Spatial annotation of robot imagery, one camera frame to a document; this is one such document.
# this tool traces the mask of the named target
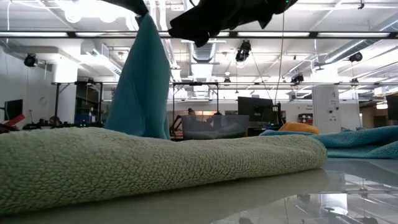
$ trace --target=white table surface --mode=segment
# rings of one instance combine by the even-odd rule
[[[360,224],[363,217],[398,223],[397,160],[330,159],[318,170],[84,203],[0,223]]]

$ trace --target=green towel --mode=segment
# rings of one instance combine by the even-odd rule
[[[0,215],[321,167],[306,136],[172,142],[100,128],[0,135]]]

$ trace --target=blue towel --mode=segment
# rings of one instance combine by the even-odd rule
[[[150,15],[140,21],[123,67],[105,128],[135,136],[170,139],[166,102],[170,65]]]
[[[329,157],[398,158],[398,126],[342,131],[337,134],[310,134],[292,131],[264,131],[261,136],[302,134],[322,142]]]

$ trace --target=red object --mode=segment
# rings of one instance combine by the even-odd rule
[[[6,123],[4,123],[7,126],[13,127],[14,125],[16,125],[17,123],[20,123],[21,121],[23,121],[25,119],[25,116],[23,114],[18,115],[16,118],[7,121]]]

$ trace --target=monitor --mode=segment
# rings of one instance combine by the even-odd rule
[[[4,120],[10,121],[23,114],[23,100],[12,100],[4,103]]]
[[[238,97],[238,115],[248,115],[251,122],[277,123],[273,109],[273,102],[270,99]]]
[[[398,95],[386,96],[388,119],[398,120]]]

